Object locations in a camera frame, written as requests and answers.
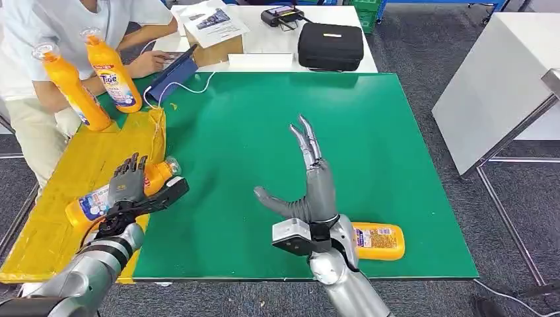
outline yellow tape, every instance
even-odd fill
[[[165,115],[161,109],[128,115],[123,128],[93,132],[81,127],[68,144],[37,206],[0,269],[0,281],[45,281],[61,271],[75,255],[84,235],[75,230],[66,206],[109,182],[117,165],[138,152],[156,163],[165,156]],[[138,218],[145,229],[149,216]],[[138,252],[118,281],[132,282]]]

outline orange bottle lying down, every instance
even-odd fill
[[[174,157],[167,157],[158,164],[148,164],[144,169],[144,194],[151,196],[165,185],[172,176],[181,174],[181,166]],[[72,201],[66,206],[66,216],[72,227],[87,229],[95,219],[109,211],[109,185]]]
[[[404,255],[404,235],[395,225],[352,223],[358,258],[394,261]]]
[[[33,49],[33,56],[43,62],[50,80],[76,111],[84,125],[92,131],[101,131],[112,123],[97,98],[84,87],[80,75],[72,64],[62,58],[58,46],[43,43]]]

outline gray carpet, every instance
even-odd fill
[[[431,115],[437,98],[482,31],[479,23],[484,16],[485,8],[480,6],[389,5],[384,22],[376,26],[368,42],[379,70],[399,75],[481,280],[499,290],[514,291],[530,287],[534,281],[481,181],[476,176],[458,178]],[[551,143],[523,143],[506,152],[553,155],[556,149]],[[0,163],[2,230],[32,182],[23,162]],[[485,170],[545,278],[560,277],[560,219],[556,214],[560,166],[491,164]],[[470,317],[470,298],[488,295],[469,281],[372,283],[396,316]],[[560,308],[557,299],[549,297],[548,302]],[[532,316],[511,301],[493,300],[506,316]],[[542,298],[528,302],[540,312],[550,312]],[[102,316],[284,316],[283,312],[288,316],[335,316],[325,293],[313,282],[116,285],[101,308]]]

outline white table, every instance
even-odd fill
[[[228,10],[236,14],[250,29],[243,34],[244,53],[293,53],[292,65],[286,67],[236,67],[227,62],[201,67],[198,71],[309,71],[299,65],[297,61],[297,44],[301,32],[303,21],[299,22],[299,27],[294,31],[282,31],[281,28],[272,28],[262,22],[261,12],[275,6],[249,6],[232,5]],[[340,24],[361,27],[356,10],[352,6],[300,6],[300,10],[313,22]],[[362,32],[364,42],[364,58],[356,70],[358,73],[377,73],[377,67],[373,61],[373,56],[367,44],[365,35]],[[166,52],[184,52],[188,49],[186,37],[179,33],[171,34],[156,41],[154,50]]]
[[[476,171],[535,279],[536,267],[484,172],[486,162],[554,162],[497,157],[515,139],[560,140],[560,14],[496,13],[432,109],[459,174]]]

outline green table surface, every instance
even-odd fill
[[[208,76],[187,84],[200,89]],[[139,89],[150,80],[137,81]],[[338,211],[404,232],[402,259],[360,261],[368,277],[478,276],[396,75],[217,73],[205,93],[179,88],[164,109],[167,155],[191,189],[151,216],[134,279],[311,278],[304,257],[271,246],[282,218],[253,194],[259,185],[288,201],[304,194],[304,163],[288,129],[298,114],[331,165]]]

